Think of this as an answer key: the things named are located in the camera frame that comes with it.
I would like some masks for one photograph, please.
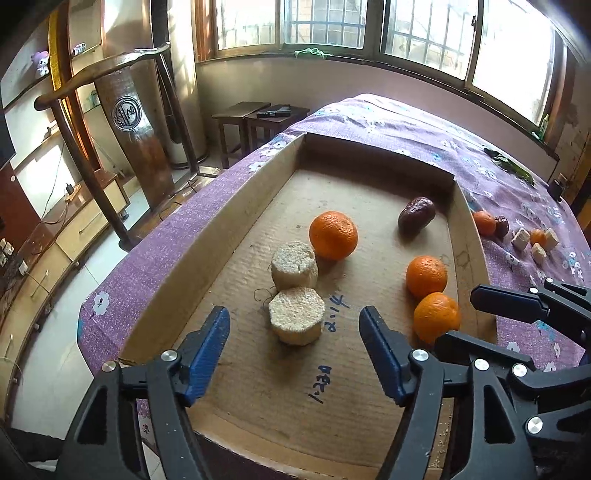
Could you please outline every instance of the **television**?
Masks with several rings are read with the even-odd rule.
[[[2,105],[2,95],[0,95],[0,106]],[[16,154],[12,138],[8,132],[6,124],[6,117],[4,116],[4,109],[0,108],[0,170],[10,162],[11,158]]]

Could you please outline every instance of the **silver screw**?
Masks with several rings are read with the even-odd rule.
[[[527,422],[527,431],[530,432],[532,435],[539,433],[544,426],[544,422],[540,417],[531,417],[530,420]]]
[[[103,372],[112,372],[115,368],[117,368],[117,364],[113,360],[108,360],[100,369]]]
[[[419,348],[417,350],[413,350],[413,358],[418,362],[424,362],[427,358],[429,358],[429,354],[425,350],[421,350]]]
[[[488,370],[488,362],[483,358],[477,358],[476,360],[474,360],[474,366],[481,372],[485,372],[486,370]]]
[[[513,375],[516,377],[524,377],[527,374],[527,367],[524,364],[513,365]]]
[[[176,350],[166,350],[165,352],[162,352],[160,358],[165,362],[173,362],[178,358],[178,353]]]

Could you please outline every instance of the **tangerine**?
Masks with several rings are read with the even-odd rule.
[[[472,216],[474,217],[474,223],[479,234],[482,236],[492,236],[495,234],[496,220],[490,213],[486,210],[481,210],[480,212],[474,212]]]
[[[461,317],[457,302],[443,293],[431,293],[414,310],[413,329],[425,343],[435,340],[450,330],[460,328]]]
[[[540,244],[540,247],[544,248],[546,246],[546,234],[544,231],[537,228],[533,229],[530,233],[530,243],[532,246]]]
[[[357,247],[357,227],[344,213],[324,212],[310,224],[310,243],[319,257],[342,260]]]
[[[407,267],[407,288],[417,300],[441,292],[447,285],[447,270],[441,260],[429,255],[415,257]]]

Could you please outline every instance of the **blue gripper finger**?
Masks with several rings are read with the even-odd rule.
[[[229,333],[230,313],[217,306],[203,327],[189,333],[180,345],[181,368],[177,373],[175,391],[186,407],[205,395]]]
[[[390,330],[374,306],[359,314],[359,333],[378,374],[384,394],[404,407],[414,394],[417,379],[410,369],[412,351],[405,336]]]

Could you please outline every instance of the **small orange piece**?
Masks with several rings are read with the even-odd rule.
[[[340,212],[324,212],[310,224],[310,243],[319,257],[342,260],[357,247],[357,227]]]
[[[490,213],[481,210],[480,212],[474,212],[472,216],[479,234],[482,236],[493,236],[495,234],[496,220]]]
[[[429,255],[415,257],[407,267],[407,288],[417,300],[441,292],[447,285],[447,270],[441,260]]]
[[[461,316],[454,299],[443,293],[431,293],[414,310],[413,329],[425,343],[432,345],[437,337],[459,330]]]
[[[534,229],[530,233],[530,243],[531,245],[540,244],[540,247],[544,248],[546,246],[546,234],[543,230]]]

